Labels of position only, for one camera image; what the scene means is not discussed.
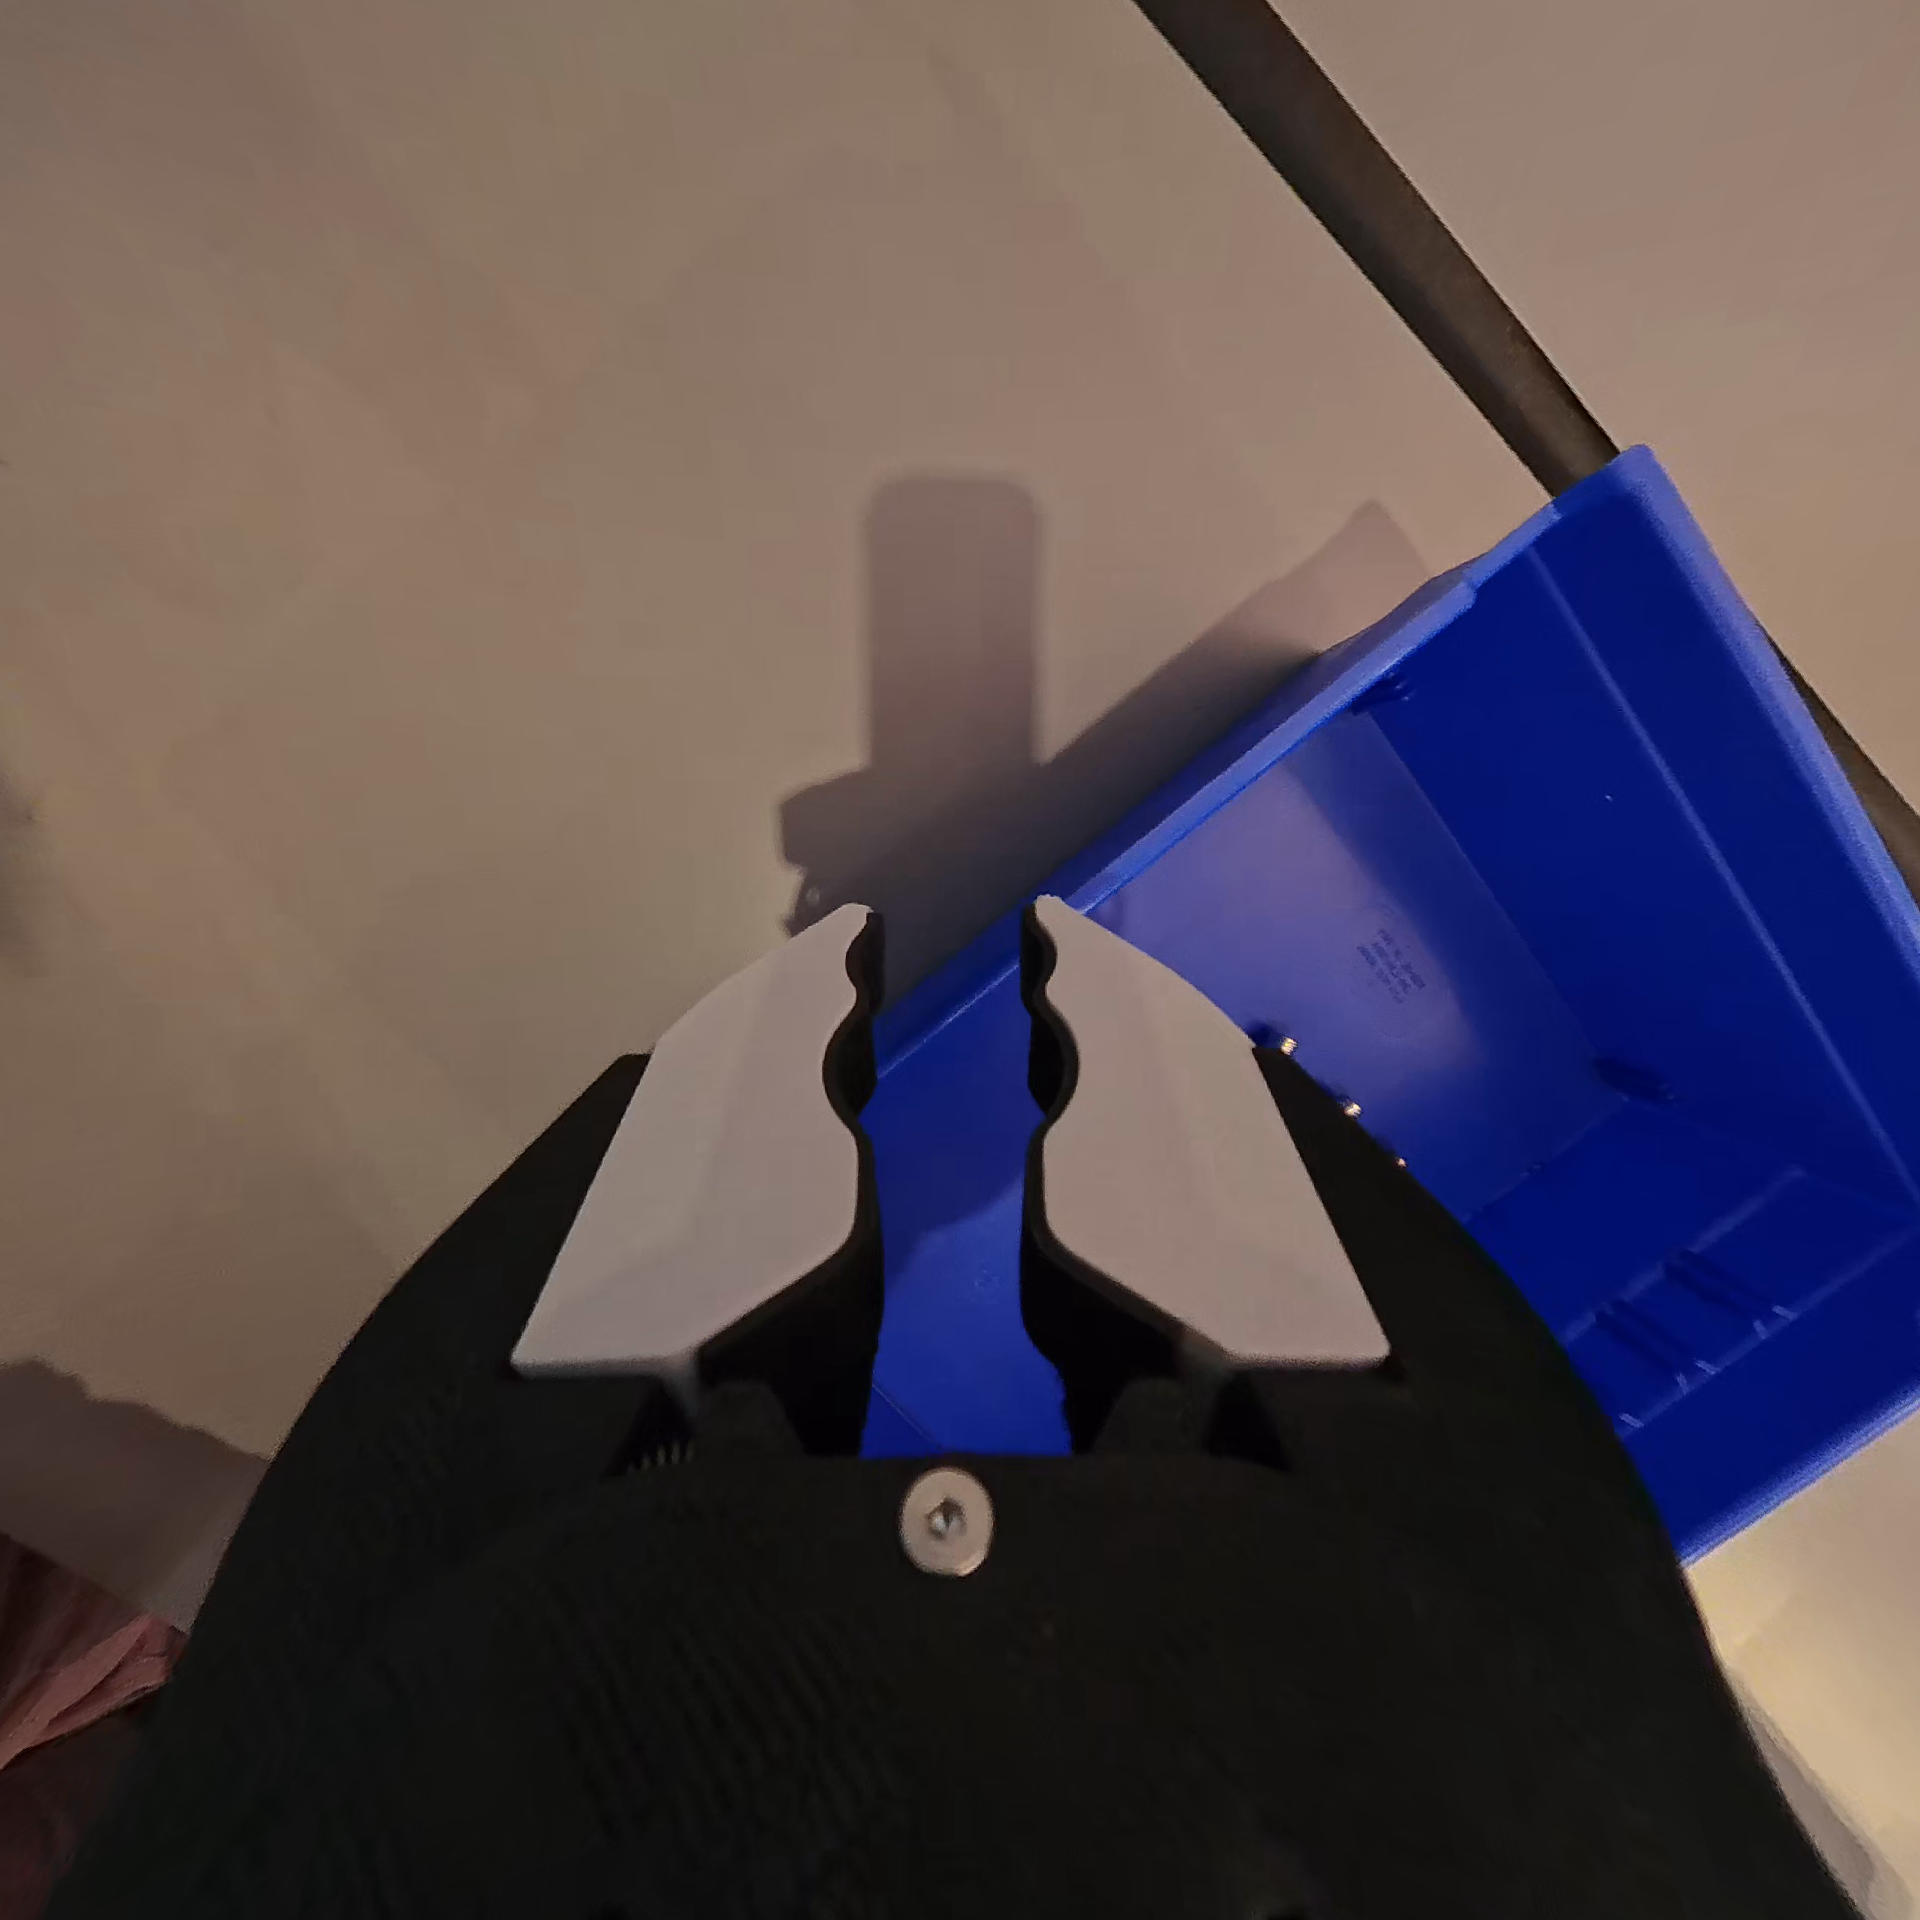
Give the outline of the blue divided parts bin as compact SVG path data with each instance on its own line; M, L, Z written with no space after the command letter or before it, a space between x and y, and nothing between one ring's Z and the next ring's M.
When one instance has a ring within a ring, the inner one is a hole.
M1030 897L1297 1041L1527 1293L1681 1559L1915 1409L1915 901L1645 448L1006 882L886 1011L864 1456L1066 1450L1019 1309Z

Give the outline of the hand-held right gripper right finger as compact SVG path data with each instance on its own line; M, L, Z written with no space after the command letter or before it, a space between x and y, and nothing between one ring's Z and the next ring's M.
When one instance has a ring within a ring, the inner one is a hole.
M1024 913L1032 1253L1178 1361L1368 1369L1386 1338L1257 1064L1158 959L1057 897Z

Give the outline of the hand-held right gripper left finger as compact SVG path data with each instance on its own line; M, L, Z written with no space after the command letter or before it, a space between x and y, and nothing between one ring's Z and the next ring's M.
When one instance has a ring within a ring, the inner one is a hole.
M518 1333L518 1376L704 1380L874 1226L864 903L725 979L647 1056Z

